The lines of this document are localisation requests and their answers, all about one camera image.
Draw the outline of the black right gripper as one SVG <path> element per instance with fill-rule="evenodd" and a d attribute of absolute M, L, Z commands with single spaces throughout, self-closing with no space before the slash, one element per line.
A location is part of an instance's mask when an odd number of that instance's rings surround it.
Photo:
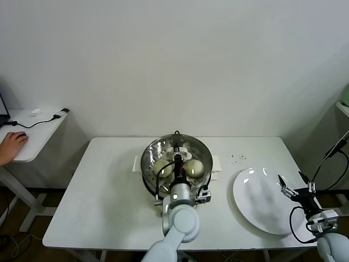
<path fill-rule="evenodd" d="M 288 198 L 292 198 L 292 201 L 299 203 L 306 216 L 314 216 L 321 213 L 323 209 L 315 201 L 315 182 L 309 180 L 301 171 L 298 171 L 298 173 L 306 186 L 295 190 L 288 188 L 283 178 L 278 175 L 282 194 Z"/>

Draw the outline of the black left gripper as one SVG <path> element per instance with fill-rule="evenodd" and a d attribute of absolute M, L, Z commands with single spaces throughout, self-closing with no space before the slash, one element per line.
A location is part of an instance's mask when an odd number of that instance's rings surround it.
<path fill-rule="evenodd" d="M 179 184 L 179 183 L 184 183 L 189 185 L 189 181 L 187 180 L 186 177 L 186 172 L 183 168 L 184 162 L 182 160 L 182 146 L 183 143 L 178 140 L 177 144 L 174 145 L 173 147 L 173 155 L 174 155 L 174 180 L 173 184 Z"/>

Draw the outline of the person's bare hand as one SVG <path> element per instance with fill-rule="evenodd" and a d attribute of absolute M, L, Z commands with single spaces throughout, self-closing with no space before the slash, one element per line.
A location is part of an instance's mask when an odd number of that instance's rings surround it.
<path fill-rule="evenodd" d="M 0 145 L 0 163 L 5 166 L 12 162 L 28 141 L 25 132 L 9 132 Z"/>

